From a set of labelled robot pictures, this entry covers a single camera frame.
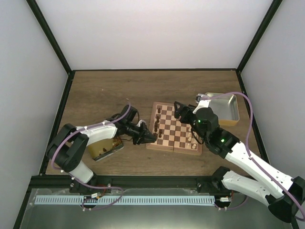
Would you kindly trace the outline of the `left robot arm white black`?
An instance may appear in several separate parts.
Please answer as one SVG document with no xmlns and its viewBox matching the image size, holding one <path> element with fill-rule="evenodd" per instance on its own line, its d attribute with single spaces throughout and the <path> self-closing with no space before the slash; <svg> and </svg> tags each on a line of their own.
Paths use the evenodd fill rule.
<svg viewBox="0 0 305 229">
<path fill-rule="evenodd" d="M 121 135 L 130 136 L 134 145 L 157 140 L 144 120 L 136 124 L 132 122 L 137 113 L 137 109 L 128 104 L 120 113 L 97 124 L 81 127 L 66 124 L 49 143 L 45 155 L 52 165 L 70 174 L 81 183 L 82 189 L 91 193 L 97 188 L 97 180 L 93 178 L 94 172 L 82 162 L 87 146 Z"/>
</svg>

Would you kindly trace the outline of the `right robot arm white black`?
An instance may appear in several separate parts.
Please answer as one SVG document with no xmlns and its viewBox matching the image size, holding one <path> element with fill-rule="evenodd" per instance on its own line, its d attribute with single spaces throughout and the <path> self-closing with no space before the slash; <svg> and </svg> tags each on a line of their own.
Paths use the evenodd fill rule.
<svg viewBox="0 0 305 229">
<path fill-rule="evenodd" d="M 221 167 L 212 179 L 217 192 L 230 189 L 266 205 L 279 220 L 290 223 L 305 201 L 305 180 L 292 178 L 252 153 L 236 136 L 220 127 L 218 116 L 205 101 L 197 106 L 174 102 L 174 116 L 189 124 L 202 143 L 215 155 L 239 166 L 251 178 Z"/>
</svg>

